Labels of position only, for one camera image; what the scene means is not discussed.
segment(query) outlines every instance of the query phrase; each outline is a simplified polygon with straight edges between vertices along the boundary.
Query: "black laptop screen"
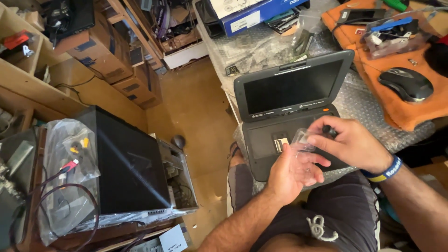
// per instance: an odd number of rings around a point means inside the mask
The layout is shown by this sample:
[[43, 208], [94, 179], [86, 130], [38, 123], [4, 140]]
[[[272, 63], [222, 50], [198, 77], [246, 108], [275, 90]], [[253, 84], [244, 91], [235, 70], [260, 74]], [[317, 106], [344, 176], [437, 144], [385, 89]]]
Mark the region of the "black laptop screen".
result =
[[329, 97], [342, 60], [244, 83], [249, 114]]

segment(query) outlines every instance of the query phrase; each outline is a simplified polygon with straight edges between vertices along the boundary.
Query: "blue and yellow wristband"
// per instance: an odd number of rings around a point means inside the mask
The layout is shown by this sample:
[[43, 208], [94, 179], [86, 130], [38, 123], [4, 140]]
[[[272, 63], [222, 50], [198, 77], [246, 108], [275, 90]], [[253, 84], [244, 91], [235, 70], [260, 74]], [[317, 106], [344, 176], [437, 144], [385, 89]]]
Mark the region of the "blue and yellow wristband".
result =
[[372, 174], [368, 171], [361, 170], [362, 174], [369, 179], [372, 182], [381, 182], [388, 178], [391, 178], [393, 175], [395, 175], [398, 170], [400, 170], [401, 165], [403, 164], [403, 161], [394, 155], [392, 165], [385, 170], [382, 174]]

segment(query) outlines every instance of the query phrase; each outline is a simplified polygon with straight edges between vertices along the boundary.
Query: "black computer mouse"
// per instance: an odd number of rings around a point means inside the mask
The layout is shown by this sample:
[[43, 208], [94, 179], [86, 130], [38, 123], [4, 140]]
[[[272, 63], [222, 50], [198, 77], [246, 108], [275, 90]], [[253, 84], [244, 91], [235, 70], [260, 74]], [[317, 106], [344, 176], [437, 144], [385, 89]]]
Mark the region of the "black computer mouse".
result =
[[403, 101], [419, 102], [434, 91], [431, 82], [422, 74], [404, 67], [393, 67], [378, 77], [379, 83], [392, 89]]

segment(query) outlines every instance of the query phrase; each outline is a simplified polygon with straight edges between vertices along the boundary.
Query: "floor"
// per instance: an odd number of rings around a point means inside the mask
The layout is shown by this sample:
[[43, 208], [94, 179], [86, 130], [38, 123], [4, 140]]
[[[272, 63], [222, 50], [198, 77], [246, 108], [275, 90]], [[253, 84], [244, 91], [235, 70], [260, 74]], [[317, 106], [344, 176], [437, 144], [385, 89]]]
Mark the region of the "floor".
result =
[[197, 248], [226, 218], [227, 155], [237, 122], [209, 58], [161, 76], [164, 103], [146, 111], [150, 132], [186, 138], [187, 164], [199, 203], [184, 221]]

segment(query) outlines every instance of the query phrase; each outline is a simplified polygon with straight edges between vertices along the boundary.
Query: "orange cloth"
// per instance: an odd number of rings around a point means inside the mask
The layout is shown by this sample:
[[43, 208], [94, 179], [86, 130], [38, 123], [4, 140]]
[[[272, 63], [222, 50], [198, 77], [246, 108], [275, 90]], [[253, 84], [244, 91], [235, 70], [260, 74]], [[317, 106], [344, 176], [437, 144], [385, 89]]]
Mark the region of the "orange cloth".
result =
[[[347, 5], [355, 3], [359, 4], [353, 6], [353, 9], [375, 7], [374, 0], [351, 0], [323, 13], [323, 22], [330, 30], [333, 30], [341, 10], [349, 9]], [[383, 4], [382, 8], [388, 9], [389, 7]], [[423, 58], [423, 53], [429, 46], [414, 52], [392, 54], [377, 60], [368, 60], [368, 53], [359, 43], [361, 36], [355, 34], [357, 28], [365, 28], [365, 26], [342, 25], [335, 30], [334, 34], [342, 48], [355, 51], [353, 62], [360, 76], [381, 104], [384, 119], [389, 125], [411, 131], [421, 122], [448, 115], [448, 79], [432, 70]], [[413, 59], [418, 64], [413, 66], [408, 59]], [[402, 101], [396, 93], [378, 82], [381, 72], [392, 67], [405, 67], [423, 74], [434, 86], [434, 93], [421, 103], [410, 104]]]

